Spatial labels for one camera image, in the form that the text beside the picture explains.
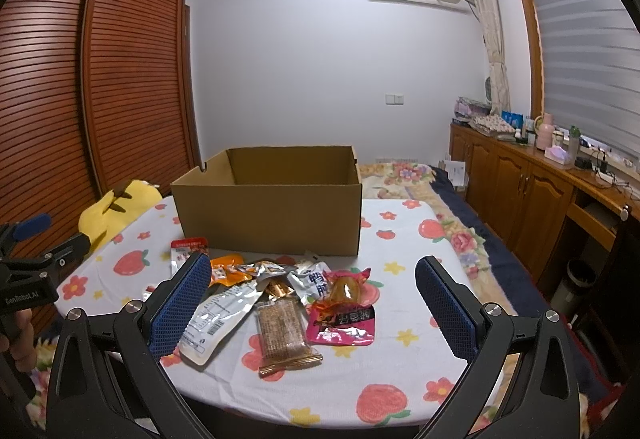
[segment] cabinet door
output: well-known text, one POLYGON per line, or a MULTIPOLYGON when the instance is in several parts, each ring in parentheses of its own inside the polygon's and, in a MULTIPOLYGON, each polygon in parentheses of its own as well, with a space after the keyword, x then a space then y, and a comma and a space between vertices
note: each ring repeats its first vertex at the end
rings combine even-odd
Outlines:
POLYGON ((466 159, 466 138, 460 129, 451 127, 451 142, 449 153, 452 161, 464 161, 466 159))
POLYGON ((508 242, 516 226, 522 187, 527 174, 527 160, 496 147, 493 194, 487 206, 487 222, 503 242, 508 242))
POLYGON ((170 184, 194 165, 182 76, 183 0, 95 0, 84 100, 103 191, 170 184))
POLYGON ((485 218, 486 197, 490 191, 494 160, 492 159, 492 143, 482 135, 471 138, 468 166, 469 184, 466 190, 466 202, 485 218))
POLYGON ((96 200, 79 83, 84 0, 7 0, 0 10, 0 222, 49 213, 51 228, 21 243, 43 252, 78 231, 96 200))
POLYGON ((560 232, 573 187, 545 169, 531 165, 525 179, 522 215, 512 233, 511 250, 534 281, 542 274, 560 232))

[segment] window blind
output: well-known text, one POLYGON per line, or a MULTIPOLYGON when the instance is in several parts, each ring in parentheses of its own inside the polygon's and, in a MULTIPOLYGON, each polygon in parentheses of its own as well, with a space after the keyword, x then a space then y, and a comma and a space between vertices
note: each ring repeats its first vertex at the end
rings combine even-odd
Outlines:
POLYGON ((640 33, 620 0, 534 0, 544 111, 640 155, 640 33))

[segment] wooden wardrobe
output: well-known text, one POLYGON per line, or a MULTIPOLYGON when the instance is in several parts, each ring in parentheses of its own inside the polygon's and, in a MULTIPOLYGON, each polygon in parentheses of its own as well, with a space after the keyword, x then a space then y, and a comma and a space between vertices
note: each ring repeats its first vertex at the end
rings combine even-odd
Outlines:
MULTIPOLYGON (((117 183, 199 164, 184 0, 7 0, 0 10, 0 221, 46 212, 33 256, 117 183)), ((34 317, 36 329, 53 307, 34 317)))

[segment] screw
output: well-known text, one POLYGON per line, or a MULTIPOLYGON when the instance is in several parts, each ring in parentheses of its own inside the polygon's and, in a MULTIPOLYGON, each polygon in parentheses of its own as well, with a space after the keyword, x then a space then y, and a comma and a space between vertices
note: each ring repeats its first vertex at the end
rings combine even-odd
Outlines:
POLYGON ((67 314, 66 317, 69 320, 78 320, 78 318, 82 316, 82 309, 79 307, 76 307, 75 309, 71 309, 67 314))
POLYGON ((127 302, 124 308, 127 311, 127 313, 137 313, 142 309, 142 301, 132 300, 130 302, 127 302))
POLYGON ((550 322, 557 322, 560 319, 560 315, 556 313, 553 309, 549 309, 546 312, 546 319, 550 322))
POLYGON ((498 304, 487 304, 484 306, 484 310, 491 316, 500 316, 502 314, 502 307, 498 304))

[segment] open cardboard box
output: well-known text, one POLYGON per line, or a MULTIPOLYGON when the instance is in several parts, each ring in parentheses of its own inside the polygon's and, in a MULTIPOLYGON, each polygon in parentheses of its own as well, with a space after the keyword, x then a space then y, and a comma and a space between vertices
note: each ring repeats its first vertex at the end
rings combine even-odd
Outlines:
POLYGON ((258 253, 354 256, 362 180, 350 146, 231 148, 171 185, 185 237, 258 253))

